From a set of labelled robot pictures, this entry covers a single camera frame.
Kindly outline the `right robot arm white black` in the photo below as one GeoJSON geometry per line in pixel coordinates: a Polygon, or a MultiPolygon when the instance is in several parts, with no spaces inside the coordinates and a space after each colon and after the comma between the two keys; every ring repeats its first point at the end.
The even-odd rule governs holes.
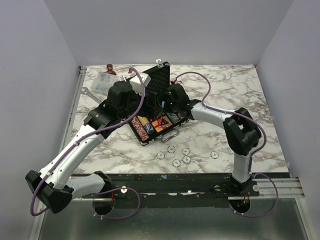
{"type": "Polygon", "coordinates": [[[205,105],[203,100],[190,99],[182,85],[175,83],[164,93],[163,109],[168,113],[179,113],[183,117],[203,121],[222,128],[227,143],[234,152],[234,166],[230,191],[241,196],[248,190],[251,178],[252,155],[257,149],[262,133],[258,124],[245,108],[236,111],[205,105]]]}

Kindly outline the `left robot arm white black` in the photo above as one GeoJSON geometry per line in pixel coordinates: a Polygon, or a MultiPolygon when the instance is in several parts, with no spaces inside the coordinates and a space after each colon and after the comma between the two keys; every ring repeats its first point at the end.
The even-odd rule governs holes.
{"type": "Polygon", "coordinates": [[[115,82],[107,98],[88,113],[75,137],[55,159],[40,171],[31,170],[26,174],[25,180],[33,193],[32,202],[39,200],[47,210],[57,214],[74,198],[88,194],[104,198],[110,194],[110,179],[100,171],[84,181],[72,181],[70,176],[113,131],[137,115],[153,119],[163,111],[162,92],[157,93],[141,84],[138,90],[141,92],[138,93],[131,82],[115,82]]]}

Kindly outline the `red playing card deck box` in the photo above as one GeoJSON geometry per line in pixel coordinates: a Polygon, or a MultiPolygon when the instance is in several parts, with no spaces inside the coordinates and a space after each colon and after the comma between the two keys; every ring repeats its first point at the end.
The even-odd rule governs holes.
{"type": "Polygon", "coordinates": [[[173,125],[166,115],[158,117],[152,121],[151,124],[157,133],[160,133],[173,125]]]}

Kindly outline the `triangular all-in button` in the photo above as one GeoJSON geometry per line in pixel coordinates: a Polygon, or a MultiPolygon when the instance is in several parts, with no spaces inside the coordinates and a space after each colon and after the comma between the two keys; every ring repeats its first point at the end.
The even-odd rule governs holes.
{"type": "Polygon", "coordinates": [[[164,128],[167,127],[171,124],[171,122],[169,120],[167,120],[165,117],[161,117],[157,120],[158,123],[158,127],[159,128],[164,128]]]}

